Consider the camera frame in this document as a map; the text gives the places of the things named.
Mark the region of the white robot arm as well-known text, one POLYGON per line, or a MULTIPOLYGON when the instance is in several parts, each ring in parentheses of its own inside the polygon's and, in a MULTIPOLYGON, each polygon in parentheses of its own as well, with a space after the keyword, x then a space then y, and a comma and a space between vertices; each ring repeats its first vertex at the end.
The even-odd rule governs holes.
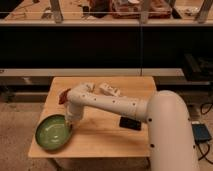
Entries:
POLYGON ((98 95, 93 90, 93 83, 82 83, 68 91, 71 123, 83 118, 85 106, 145 122, 152 171, 200 171, 189 112, 177 93, 157 91, 144 100, 98 95))

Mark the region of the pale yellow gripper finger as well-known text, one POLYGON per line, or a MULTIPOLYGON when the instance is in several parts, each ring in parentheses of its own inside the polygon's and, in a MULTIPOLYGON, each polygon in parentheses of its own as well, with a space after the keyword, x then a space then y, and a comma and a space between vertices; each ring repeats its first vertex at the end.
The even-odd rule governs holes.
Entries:
POLYGON ((73 129, 74 122, 66 120, 65 123, 69 131, 71 131, 73 129))

